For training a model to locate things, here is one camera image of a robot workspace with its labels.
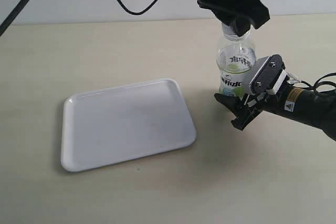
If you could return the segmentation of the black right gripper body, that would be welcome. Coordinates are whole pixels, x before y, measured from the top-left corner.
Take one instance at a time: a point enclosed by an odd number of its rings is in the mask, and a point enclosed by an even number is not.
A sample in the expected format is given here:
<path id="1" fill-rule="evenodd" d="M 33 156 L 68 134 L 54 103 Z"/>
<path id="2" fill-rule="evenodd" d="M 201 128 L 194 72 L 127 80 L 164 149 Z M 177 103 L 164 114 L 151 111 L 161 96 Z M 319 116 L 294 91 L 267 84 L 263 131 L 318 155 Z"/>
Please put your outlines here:
<path id="1" fill-rule="evenodd" d="M 242 131 L 250 122 L 252 122 L 272 99 L 278 102 L 277 95 L 270 95 L 267 92 L 258 95 L 245 94 L 242 98 L 231 97 L 232 110 L 235 119 L 231 121 L 234 128 Z"/>

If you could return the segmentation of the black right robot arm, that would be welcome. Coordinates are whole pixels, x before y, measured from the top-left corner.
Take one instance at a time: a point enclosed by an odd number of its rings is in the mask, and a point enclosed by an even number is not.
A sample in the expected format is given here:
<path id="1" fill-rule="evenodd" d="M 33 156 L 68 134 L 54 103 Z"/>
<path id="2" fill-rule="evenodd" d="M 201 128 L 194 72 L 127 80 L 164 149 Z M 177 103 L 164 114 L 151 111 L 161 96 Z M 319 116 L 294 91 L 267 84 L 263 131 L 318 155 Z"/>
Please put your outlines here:
<path id="1" fill-rule="evenodd" d="M 269 112 L 322 130 L 335 140 L 335 94 L 313 91 L 283 84 L 275 95 L 244 95 L 228 97 L 214 94 L 215 99 L 236 117 L 231 121 L 234 128 L 243 130 L 261 112 Z"/>

